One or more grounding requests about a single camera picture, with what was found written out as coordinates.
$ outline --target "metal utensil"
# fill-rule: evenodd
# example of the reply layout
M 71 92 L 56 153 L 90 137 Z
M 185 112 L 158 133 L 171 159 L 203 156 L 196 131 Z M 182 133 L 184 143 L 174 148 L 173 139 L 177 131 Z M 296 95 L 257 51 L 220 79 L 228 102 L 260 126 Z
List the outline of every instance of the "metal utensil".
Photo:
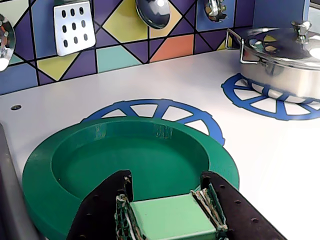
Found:
M 96 44 L 88 0 L 55 0 L 53 18 L 55 46 L 59 56 L 73 54 Z
M 227 17 L 224 11 L 227 10 L 226 5 L 222 5 L 224 0 L 206 0 L 204 4 L 204 11 L 207 17 L 217 23 L 222 23 L 222 21 Z
M 140 18 L 151 28 L 163 29 L 169 23 L 168 0 L 135 0 L 135 8 Z
M 8 19 L 0 14 L 0 72 L 4 71 L 14 55 L 16 35 Z
M 320 102 L 320 35 L 310 22 L 293 28 L 257 28 L 241 33 L 231 29 L 240 44 L 241 74 L 259 85 L 255 90 L 292 103 Z

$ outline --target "stove burner decal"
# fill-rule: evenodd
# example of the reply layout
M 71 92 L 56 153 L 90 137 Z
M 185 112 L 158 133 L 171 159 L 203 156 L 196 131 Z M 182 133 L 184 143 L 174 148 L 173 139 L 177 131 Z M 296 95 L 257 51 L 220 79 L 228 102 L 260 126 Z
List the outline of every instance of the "stove burner decal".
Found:
M 119 101 L 94 112 L 82 122 L 120 116 L 159 118 L 181 123 L 209 135 L 222 146 L 225 144 L 221 128 L 208 112 L 169 99 Z
M 239 108 L 282 121 L 310 120 L 320 117 L 320 103 L 305 100 L 301 103 L 284 102 L 287 98 L 299 100 L 288 93 L 281 93 L 261 86 L 257 82 L 245 79 L 240 73 L 230 77 L 221 85 L 224 94 Z M 270 98 L 263 94 L 272 94 L 278 98 Z

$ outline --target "pot handle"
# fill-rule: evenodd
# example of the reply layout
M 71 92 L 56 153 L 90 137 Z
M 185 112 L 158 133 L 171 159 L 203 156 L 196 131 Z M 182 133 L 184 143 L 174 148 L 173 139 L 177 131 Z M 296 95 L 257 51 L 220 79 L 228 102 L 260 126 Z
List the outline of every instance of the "pot handle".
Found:
M 244 60 L 244 53 L 245 53 L 245 40 L 235 31 L 231 30 L 230 28 L 228 28 L 226 30 L 226 38 L 225 38 L 225 48 L 229 49 L 229 50 L 233 50 L 233 49 L 237 49 L 236 47 L 229 47 L 229 36 L 233 35 L 236 40 L 240 43 L 240 63 L 242 64 L 258 64 L 260 63 L 260 61 L 247 61 Z

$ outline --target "hanging spoon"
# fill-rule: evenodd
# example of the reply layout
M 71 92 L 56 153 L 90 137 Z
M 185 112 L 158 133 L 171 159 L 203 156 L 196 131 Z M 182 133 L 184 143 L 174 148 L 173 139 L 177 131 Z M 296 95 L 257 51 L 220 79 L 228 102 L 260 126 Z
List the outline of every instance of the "hanging spoon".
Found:
M 8 67 L 15 48 L 15 31 L 10 22 L 0 14 L 0 72 Z
M 135 0 L 135 8 L 140 18 L 151 28 L 163 29 L 169 23 L 168 0 Z

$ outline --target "green bowl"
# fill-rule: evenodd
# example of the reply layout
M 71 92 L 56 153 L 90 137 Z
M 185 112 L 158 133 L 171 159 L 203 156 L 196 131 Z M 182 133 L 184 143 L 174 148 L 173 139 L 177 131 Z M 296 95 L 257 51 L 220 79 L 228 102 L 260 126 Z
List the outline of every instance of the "green bowl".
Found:
M 202 171 L 239 188 L 235 162 L 211 137 L 161 119 L 103 118 L 55 133 L 28 158 L 22 187 L 35 226 L 65 240 L 85 196 L 118 170 L 132 172 L 134 201 L 186 194 Z

